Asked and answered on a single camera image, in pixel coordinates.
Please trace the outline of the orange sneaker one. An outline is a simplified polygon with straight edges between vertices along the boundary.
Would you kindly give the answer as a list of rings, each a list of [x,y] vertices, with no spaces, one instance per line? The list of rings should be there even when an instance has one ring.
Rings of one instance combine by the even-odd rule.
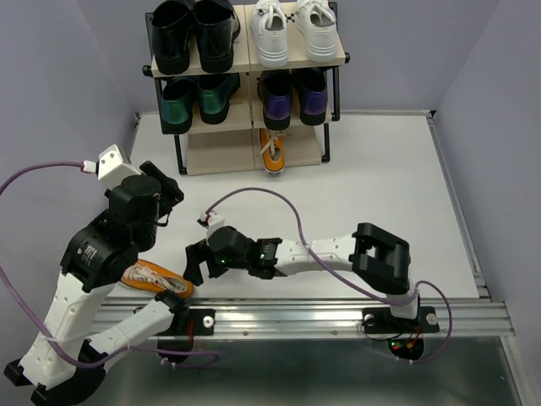
[[[260,152],[264,169],[271,175],[280,174],[286,165],[283,133],[270,129],[259,130]]]
[[[177,273],[145,260],[138,260],[127,268],[121,277],[121,283],[129,288],[153,294],[170,290],[181,299],[190,299],[195,292],[194,285]]]

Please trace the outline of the purple loafer one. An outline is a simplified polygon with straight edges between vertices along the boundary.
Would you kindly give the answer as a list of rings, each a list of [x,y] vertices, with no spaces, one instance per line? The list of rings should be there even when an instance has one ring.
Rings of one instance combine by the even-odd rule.
[[[282,131],[290,125],[292,113],[292,76],[289,70],[264,71],[257,85],[262,102],[265,127]]]
[[[319,68],[294,69],[292,83],[298,93],[301,122],[308,126],[323,124],[328,104],[324,72]]]

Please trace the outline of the white sneaker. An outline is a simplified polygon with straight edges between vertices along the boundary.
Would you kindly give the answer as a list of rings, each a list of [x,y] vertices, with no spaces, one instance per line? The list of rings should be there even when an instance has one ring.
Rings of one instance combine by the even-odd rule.
[[[297,1],[295,25],[304,37],[309,60],[326,63],[336,57],[338,42],[336,15],[328,1]]]
[[[287,17],[278,0],[260,0],[254,5],[249,23],[260,63],[271,69],[288,61]]]

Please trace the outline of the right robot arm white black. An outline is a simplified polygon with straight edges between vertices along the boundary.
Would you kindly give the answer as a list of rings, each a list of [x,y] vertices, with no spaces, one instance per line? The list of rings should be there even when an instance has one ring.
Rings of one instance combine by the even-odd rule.
[[[389,320],[407,330],[419,320],[418,299],[409,277],[409,243],[372,223],[360,223],[345,237],[313,240],[253,240],[231,226],[214,228],[207,237],[185,249],[183,277],[199,286],[204,282],[200,265],[210,278],[245,270],[263,280],[290,277],[301,272],[332,270],[352,272],[390,302]]]

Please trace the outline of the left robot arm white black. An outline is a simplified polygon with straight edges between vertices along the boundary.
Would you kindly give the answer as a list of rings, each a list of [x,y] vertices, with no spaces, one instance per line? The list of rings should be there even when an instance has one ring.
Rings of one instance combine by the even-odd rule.
[[[181,332],[188,307],[170,290],[101,335],[89,335],[102,302],[156,242],[160,218],[183,200],[178,184],[152,162],[130,168],[107,189],[108,208],[68,243],[57,290],[28,353],[8,363],[5,376],[17,387],[33,386],[35,405],[76,405],[103,383],[120,355],[167,330]]]

